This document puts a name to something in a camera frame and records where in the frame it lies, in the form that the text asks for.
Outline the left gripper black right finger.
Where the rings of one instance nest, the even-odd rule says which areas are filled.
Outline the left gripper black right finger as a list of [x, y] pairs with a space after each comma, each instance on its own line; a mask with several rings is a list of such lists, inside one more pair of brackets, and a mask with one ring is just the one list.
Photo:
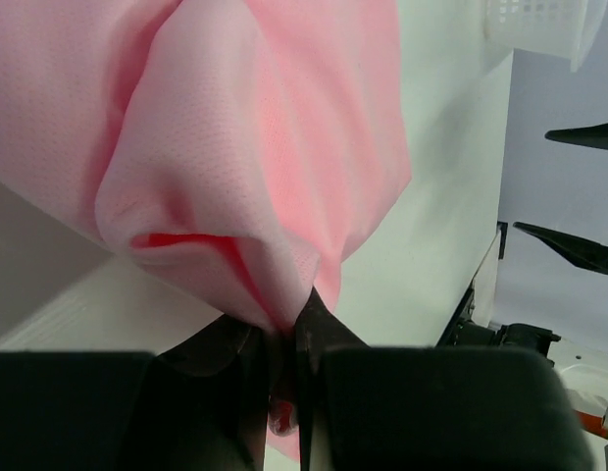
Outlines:
[[590, 470], [549, 360], [516, 346], [373, 347], [312, 292], [295, 324], [304, 470]]

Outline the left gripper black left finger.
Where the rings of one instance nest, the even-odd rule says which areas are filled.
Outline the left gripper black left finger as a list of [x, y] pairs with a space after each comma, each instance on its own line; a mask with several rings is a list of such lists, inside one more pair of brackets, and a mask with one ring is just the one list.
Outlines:
[[0, 470], [259, 470], [260, 330], [222, 316], [162, 353], [1, 351]]

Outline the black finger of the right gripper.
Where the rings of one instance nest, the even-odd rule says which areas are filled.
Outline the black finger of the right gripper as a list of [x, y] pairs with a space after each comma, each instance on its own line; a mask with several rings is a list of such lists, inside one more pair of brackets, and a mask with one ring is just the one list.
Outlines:
[[547, 140], [594, 149], [608, 150], [608, 123], [576, 128], [548, 131]]
[[608, 275], [608, 246], [527, 223], [515, 222], [513, 227], [537, 238], [573, 266]]

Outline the pink t-shirt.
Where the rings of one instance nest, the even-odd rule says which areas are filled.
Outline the pink t-shirt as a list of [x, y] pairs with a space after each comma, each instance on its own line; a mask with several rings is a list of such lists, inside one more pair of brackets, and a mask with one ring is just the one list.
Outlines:
[[272, 334], [410, 179], [393, 1], [0, 1], [0, 183]]

